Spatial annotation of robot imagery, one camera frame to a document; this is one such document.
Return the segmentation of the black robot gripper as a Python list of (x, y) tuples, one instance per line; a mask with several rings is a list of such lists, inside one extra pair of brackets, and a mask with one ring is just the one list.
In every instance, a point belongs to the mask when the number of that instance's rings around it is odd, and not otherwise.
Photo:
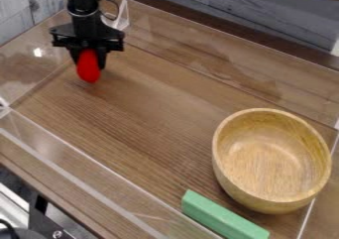
[(111, 28), (102, 20), (101, 0), (67, 0), (67, 10), (73, 20), (51, 28), (55, 47), (70, 50), (75, 64), (83, 49), (95, 49), (98, 66), (106, 67), (107, 53), (123, 50), (125, 33)]

